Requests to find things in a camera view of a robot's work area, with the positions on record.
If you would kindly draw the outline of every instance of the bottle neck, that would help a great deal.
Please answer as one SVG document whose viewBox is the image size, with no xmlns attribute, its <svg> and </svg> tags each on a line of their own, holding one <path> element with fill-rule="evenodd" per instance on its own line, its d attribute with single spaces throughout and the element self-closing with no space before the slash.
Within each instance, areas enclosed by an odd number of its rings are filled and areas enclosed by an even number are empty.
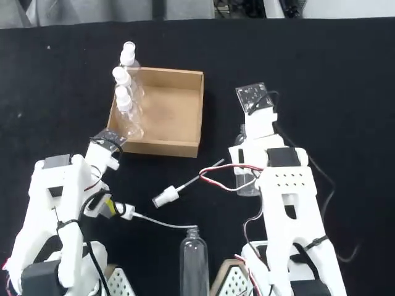
<svg viewBox="0 0 395 296">
<path fill-rule="evenodd" d="M 197 239 L 197 238 L 199 238 L 199 229 L 198 228 L 188 229 L 187 232 L 186 232 L 186 237 L 188 239 Z"/>
</svg>

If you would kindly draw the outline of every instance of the perforated plate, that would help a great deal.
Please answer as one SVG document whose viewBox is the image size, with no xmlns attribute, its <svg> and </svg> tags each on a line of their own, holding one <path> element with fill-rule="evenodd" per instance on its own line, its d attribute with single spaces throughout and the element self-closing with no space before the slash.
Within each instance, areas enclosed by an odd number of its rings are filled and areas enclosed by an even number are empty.
<svg viewBox="0 0 395 296">
<path fill-rule="evenodd" d="M 114 269 L 107 283 L 111 296 L 136 296 L 121 268 Z"/>
<path fill-rule="evenodd" d="M 248 295 L 249 282 L 247 277 L 241 271 L 241 268 L 234 266 L 230 268 L 229 273 L 223 285 L 221 286 L 218 296 L 242 296 Z"/>
<path fill-rule="evenodd" d="M 313 174 L 308 166 L 268 167 L 262 172 L 262 177 L 258 180 L 260 185 L 264 183 L 280 190 L 282 194 L 298 193 L 299 191 L 312 191 L 317 193 Z"/>
</svg>

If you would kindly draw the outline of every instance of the black tablecloth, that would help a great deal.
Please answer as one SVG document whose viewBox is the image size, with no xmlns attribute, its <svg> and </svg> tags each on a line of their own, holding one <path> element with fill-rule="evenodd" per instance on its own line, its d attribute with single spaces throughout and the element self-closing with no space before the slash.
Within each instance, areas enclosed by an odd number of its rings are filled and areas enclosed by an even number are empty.
<svg viewBox="0 0 395 296">
<path fill-rule="evenodd" d="M 281 92 L 279 124 L 335 180 L 326 230 L 337 251 L 357 259 L 341 265 L 349 295 L 392 286 L 395 19 L 232 20 L 103 23 L 0 30 L 0 259 L 22 227 L 34 163 L 85 154 L 88 137 L 106 125 L 111 70 L 123 42 L 137 44 L 148 67 L 201 70 L 204 118 L 197 159 L 124 155 L 105 181 L 114 199 L 168 223 L 196 223 L 209 247 L 210 278 L 245 244 L 241 225 L 257 198 L 240 198 L 197 182 L 156 210 L 151 199 L 199 169 L 228 157 L 243 122 L 234 88 L 264 81 Z M 314 170 L 321 205 L 330 187 Z M 231 171 L 216 177 L 234 186 Z M 183 231 L 134 219 L 84 219 L 137 295 L 178 294 Z M 264 224 L 249 230 L 265 239 Z"/>
</svg>

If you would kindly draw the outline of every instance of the black cable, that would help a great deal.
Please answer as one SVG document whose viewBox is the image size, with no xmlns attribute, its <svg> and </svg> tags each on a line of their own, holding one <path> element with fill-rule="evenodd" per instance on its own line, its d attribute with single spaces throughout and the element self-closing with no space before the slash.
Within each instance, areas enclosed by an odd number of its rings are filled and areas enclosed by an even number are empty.
<svg viewBox="0 0 395 296">
<path fill-rule="evenodd" d="M 297 242 L 294 242 L 293 245 L 296 248 L 296 250 L 299 252 L 299 254 L 301 254 L 304 263 L 306 263 L 307 266 L 313 272 L 314 279 L 315 280 L 320 279 L 320 274 L 318 273 L 318 269 L 317 269 L 316 265 L 314 264 L 313 260 L 311 260 L 310 256 L 306 253 L 306 251 L 304 250 L 302 245 L 298 244 Z"/>
<path fill-rule="evenodd" d="M 91 258 L 92 258 L 92 261 L 93 261 L 93 265 L 94 265 L 94 267 L 97 269 L 97 271 L 98 271 L 98 273 L 99 273 L 99 277 L 100 277 L 100 280 L 102 281 L 104 290 L 106 290 L 106 294 L 107 294 L 108 296 L 111 296 L 110 289 L 109 289 L 109 286 L 107 285 L 106 278 L 104 277 L 104 274 L 103 274 L 103 272 L 101 271 L 101 268 L 100 268 L 100 265 L 99 265 L 99 263 L 98 263 L 98 260 L 96 259 L 96 256 L 95 256 L 94 253 L 93 253 L 93 249 L 92 249 L 91 242 L 90 242 L 90 241 L 86 241 L 86 246 L 87 246 L 87 248 L 88 248 L 88 253 L 89 253 L 89 255 L 91 255 Z"/>
<path fill-rule="evenodd" d="M 123 202 L 119 202 L 122 205 L 122 212 L 118 211 L 117 205 L 114 202 L 114 211 L 118 216 L 123 216 L 126 213 L 126 205 Z"/>
<path fill-rule="evenodd" d="M 283 137 L 289 144 L 291 144 L 291 146 L 293 147 L 297 147 L 297 145 L 286 135 L 286 133 L 284 133 L 284 131 L 278 126 L 277 121 L 275 121 L 273 123 L 274 127 L 277 130 L 277 133 Z M 336 183 L 332 180 L 332 178 L 330 178 L 318 165 L 318 163 L 310 156 L 310 154 L 307 154 L 308 158 L 309 158 L 309 162 L 313 164 L 313 166 L 315 167 L 315 169 L 331 184 L 331 192 L 329 193 L 329 195 L 326 197 L 322 207 L 321 207 L 321 219 L 322 219 L 322 224 L 325 223 L 325 214 L 326 214 L 326 210 L 328 209 L 328 205 L 330 203 L 330 201 L 332 200 L 332 197 L 335 194 L 336 191 Z M 360 244 L 357 244 L 354 247 L 354 250 L 352 251 L 351 255 L 349 257 L 342 257 L 340 256 L 337 252 L 335 252 L 337 259 L 340 262 L 343 263 L 350 263 L 352 260 L 355 259 L 355 257 L 358 255 L 359 253 L 359 249 L 360 249 Z"/>
<path fill-rule="evenodd" d="M 123 155 L 123 149 L 122 149 L 122 147 L 121 147 L 120 144 L 118 144 L 118 143 L 115 142 L 114 140 L 107 139 L 107 138 L 104 138 L 104 137 L 93 137 L 93 138 L 89 138 L 89 139 L 90 139 L 91 141 L 93 141 L 93 142 L 105 141 L 105 142 L 108 142 L 108 143 L 113 144 L 113 145 L 114 145 L 116 148 L 118 148 L 118 150 L 119 150 L 118 162 L 121 161 L 121 157 L 122 157 L 122 155 Z"/>
<path fill-rule="evenodd" d="M 104 194 L 111 194 L 110 190 L 99 190 L 96 193 L 92 194 L 91 196 L 89 196 L 86 201 L 84 201 L 84 203 L 81 206 L 80 209 L 80 213 L 78 214 L 78 221 L 81 221 L 82 216 L 84 215 L 84 210 L 86 208 L 86 206 L 95 198 L 99 197 L 100 195 L 104 195 Z"/>
<path fill-rule="evenodd" d="M 252 105 L 252 107 L 248 110 L 248 115 L 253 114 L 253 113 L 257 110 L 257 108 L 258 108 L 258 106 L 259 106 L 259 103 L 260 103 L 262 100 L 266 99 L 267 97 L 269 97 L 269 99 L 272 100 L 272 99 L 270 98 L 270 95 L 271 95 L 271 94 L 276 94 L 276 95 L 277 95 L 276 101 L 278 102 L 280 93 L 279 93 L 278 91 L 267 91 L 267 92 L 266 92 L 262 97 L 260 97 L 260 98 L 258 99 L 258 101 L 256 101 L 256 102 L 254 103 L 254 105 Z"/>
<path fill-rule="evenodd" d="M 84 203 L 83 203 L 82 206 L 81 206 L 80 213 L 79 213 L 79 215 L 78 215 L 78 221 L 81 221 L 81 218 L 82 218 L 82 216 L 84 215 L 84 210 L 85 210 L 86 206 L 87 206 L 93 199 L 95 199 L 96 197 L 98 197 L 98 196 L 100 196 L 100 195 L 104 195 L 104 194 L 111 194 L 111 191 L 109 191 L 109 190 L 100 190 L 100 191 L 97 191 L 96 193 L 94 193 L 94 194 L 92 194 L 91 196 L 89 196 L 89 197 L 87 198 L 86 201 L 84 201 Z M 81 230 L 82 236 L 85 237 L 85 235 L 83 234 L 83 231 L 82 231 L 82 227 L 81 227 L 81 226 L 80 226 L 80 230 Z M 87 246 L 87 248 L 88 248 L 88 253 L 90 254 L 90 256 L 91 256 L 91 258 L 92 258 L 93 265 L 94 265 L 94 267 L 96 268 L 96 270 L 97 270 L 98 273 L 99 273 L 99 277 L 100 277 L 100 280 L 102 281 L 102 284 L 103 284 L 103 286 L 104 286 L 104 290 L 106 291 L 107 296 L 110 296 L 110 295 L 111 295 L 111 294 L 110 294 L 110 289 L 109 289 L 109 286 L 107 285 L 106 278 L 104 277 L 104 274 L 103 274 L 103 272 L 102 272 L 102 270 L 101 270 L 101 268 L 100 268 L 100 265 L 99 265 L 99 263 L 98 263 L 98 260 L 96 259 L 96 256 L 95 256 L 94 253 L 93 253 L 92 245 L 91 245 L 91 242 L 90 242 L 89 240 L 86 241 L 86 246 Z"/>
</svg>

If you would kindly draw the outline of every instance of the gray curtain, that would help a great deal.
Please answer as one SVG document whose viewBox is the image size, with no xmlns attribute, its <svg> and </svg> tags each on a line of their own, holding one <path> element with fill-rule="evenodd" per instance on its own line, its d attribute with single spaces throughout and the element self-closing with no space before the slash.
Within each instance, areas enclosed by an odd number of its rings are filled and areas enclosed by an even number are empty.
<svg viewBox="0 0 395 296">
<path fill-rule="evenodd" d="M 214 6 L 212 0 L 32 0 L 25 13 L 19 0 L 0 0 L 3 28 L 155 18 L 211 19 Z"/>
</svg>

